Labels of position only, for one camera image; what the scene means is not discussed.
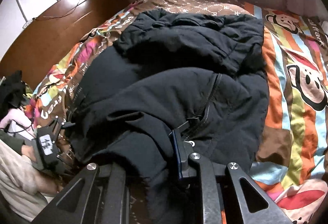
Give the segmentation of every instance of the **white label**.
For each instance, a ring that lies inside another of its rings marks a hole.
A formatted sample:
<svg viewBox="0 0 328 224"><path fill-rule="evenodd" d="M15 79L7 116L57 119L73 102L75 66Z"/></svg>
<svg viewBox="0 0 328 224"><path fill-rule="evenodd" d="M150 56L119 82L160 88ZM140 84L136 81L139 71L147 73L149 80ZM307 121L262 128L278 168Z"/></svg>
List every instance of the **white label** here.
<svg viewBox="0 0 328 224"><path fill-rule="evenodd" d="M52 141L50 139L50 135L46 134L40 137L40 143L45 155L52 154Z"/></svg>

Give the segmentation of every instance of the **wooden headboard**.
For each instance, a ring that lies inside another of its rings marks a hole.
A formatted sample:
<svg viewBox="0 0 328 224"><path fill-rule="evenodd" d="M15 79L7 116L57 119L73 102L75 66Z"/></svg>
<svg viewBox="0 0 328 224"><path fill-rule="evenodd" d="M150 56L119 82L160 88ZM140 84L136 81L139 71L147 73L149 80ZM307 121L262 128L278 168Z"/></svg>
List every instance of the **wooden headboard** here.
<svg viewBox="0 0 328 224"><path fill-rule="evenodd" d="M127 0L60 0L34 20L13 42L0 62L0 76L22 70L23 81L34 89L83 35L125 8Z"/></svg>

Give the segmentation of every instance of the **black jacket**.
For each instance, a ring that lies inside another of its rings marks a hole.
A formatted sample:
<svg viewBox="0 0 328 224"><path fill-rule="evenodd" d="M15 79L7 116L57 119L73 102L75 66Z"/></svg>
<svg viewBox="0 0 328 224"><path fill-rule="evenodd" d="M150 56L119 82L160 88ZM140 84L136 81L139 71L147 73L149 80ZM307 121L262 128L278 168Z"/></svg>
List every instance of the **black jacket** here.
<svg viewBox="0 0 328 224"><path fill-rule="evenodd" d="M124 160L146 183L154 223L181 223L189 204L167 180L168 134L201 116L183 133L195 152L250 169L268 108L263 29L250 15L139 14L77 88L77 159Z"/></svg>

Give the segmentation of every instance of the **black wire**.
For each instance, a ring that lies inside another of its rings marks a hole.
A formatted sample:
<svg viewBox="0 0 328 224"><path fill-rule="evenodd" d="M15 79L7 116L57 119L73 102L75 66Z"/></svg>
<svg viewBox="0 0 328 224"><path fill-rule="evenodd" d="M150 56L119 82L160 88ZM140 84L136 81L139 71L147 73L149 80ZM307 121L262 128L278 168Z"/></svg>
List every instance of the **black wire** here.
<svg viewBox="0 0 328 224"><path fill-rule="evenodd" d="M34 121L31 121L31 122L32 122L32 124L29 125L28 127L24 128L23 130L20 130L20 131L14 131L14 132L10 132L10 131L8 131L7 133L9 133L9 134L15 134L15 133L19 133L19 132L26 131L27 129L29 129L30 127L32 127Z"/></svg>
<svg viewBox="0 0 328 224"><path fill-rule="evenodd" d="M65 17L65 16L68 16L68 15L72 14L75 11L75 9L79 6L80 1L81 0L79 0L78 3L76 4L76 6L73 7L71 10L69 10L65 15L63 15L63 16L43 16L44 18L46 18L44 20L48 20L50 18L62 18L62 17Z"/></svg>

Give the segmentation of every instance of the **colorful bedding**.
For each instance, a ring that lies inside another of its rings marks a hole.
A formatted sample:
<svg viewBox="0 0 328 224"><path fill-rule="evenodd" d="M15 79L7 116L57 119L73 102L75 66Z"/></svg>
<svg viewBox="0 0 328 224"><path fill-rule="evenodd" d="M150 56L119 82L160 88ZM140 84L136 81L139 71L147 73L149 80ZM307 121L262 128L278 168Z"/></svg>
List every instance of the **colorful bedding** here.
<svg viewBox="0 0 328 224"><path fill-rule="evenodd" d="M94 58L111 46L140 12L154 8L172 13L252 14L263 18L262 50L270 101L250 175L273 200L307 179L327 179L328 43L324 32L314 20L237 0L142 0L129 5L86 34L52 67L27 107L27 116L35 117L34 126L46 125L56 115L66 118L65 107ZM308 221L309 216L302 215L301 210L299 214Z"/></svg>

